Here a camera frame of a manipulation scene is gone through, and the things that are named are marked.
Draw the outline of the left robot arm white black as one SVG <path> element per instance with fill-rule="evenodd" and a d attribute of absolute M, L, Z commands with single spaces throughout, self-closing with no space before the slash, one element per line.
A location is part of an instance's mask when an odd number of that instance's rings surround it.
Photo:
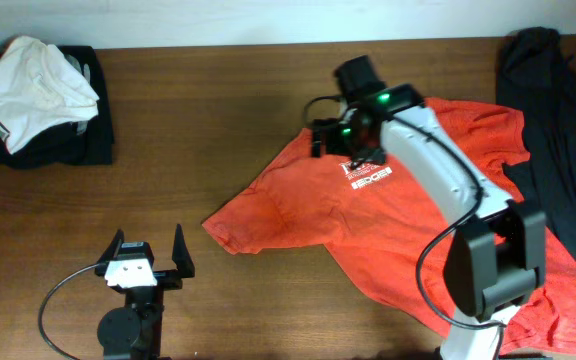
<path fill-rule="evenodd" d="M 195 276 L 181 225 L 175 228 L 171 259 L 173 269 L 155 270 L 150 244 L 127 242 L 122 230 L 100 256 L 94 273 L 124 296 L 124 305 L 107 312 L 97 328 L 105 359 L 161 358 L 164 293 L 182 289 L 183 281 Z"/>

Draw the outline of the orange t-shirt with white logo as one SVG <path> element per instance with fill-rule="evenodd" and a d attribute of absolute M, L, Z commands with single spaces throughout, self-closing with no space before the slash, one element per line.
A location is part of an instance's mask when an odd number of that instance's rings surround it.
<path fill-rule="evenodd" d="M 455 306 L 442 270 L 450 243 L 435 206 L 395 159 L 352 169 L 310 154 L 303 130 L 239 195 L 203 224 L 232 254 L 323 245 L 369 298 L 403 310 L 440 335 Z M 546 238 L 546 281 L 512 318 L 503 348 L 576 354 L 576 261 Z"/>

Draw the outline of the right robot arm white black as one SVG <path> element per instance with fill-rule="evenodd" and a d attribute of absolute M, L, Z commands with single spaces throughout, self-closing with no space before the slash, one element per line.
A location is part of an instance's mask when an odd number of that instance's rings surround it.
<path fill-rule="evenodd" d="M 545 215 L 489 180 L 453 142 L 410 84 L 389 87 L 366 55 L 337 67 L 339 115 L 315 120 L 311 154 L 344 155 L 350 166 L 393 156 L 413 175 L 448 226 L 421 251 L 415 282 L 427 306 L 449 323 L 437 359 L 499 359 L 511 319 L 545 283 Z M 452 239 L 443 280 L 456 305 L 448 315 L 423 285 L 422 268 Z"/>

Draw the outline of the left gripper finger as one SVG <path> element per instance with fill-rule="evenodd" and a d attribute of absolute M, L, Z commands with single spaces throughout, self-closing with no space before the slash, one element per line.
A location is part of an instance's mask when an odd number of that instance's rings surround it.
<path fill-rule="evenodd" d="M 176 265 L 176 269 L 181 278 L 195 277 L 195 265 L 188 251 L 183 229 L 180 224 L 177 224 L 175 229 L 172 261 Z"/>
<path fill-rule="evenodd" d="M 94 270 L 96 276 L 104 276 L 106 274 L 109 263 L 116 257 L 124 240 L 124 232 L 118 229 L 112 241 L 96 262 L 96 268 Z"/>

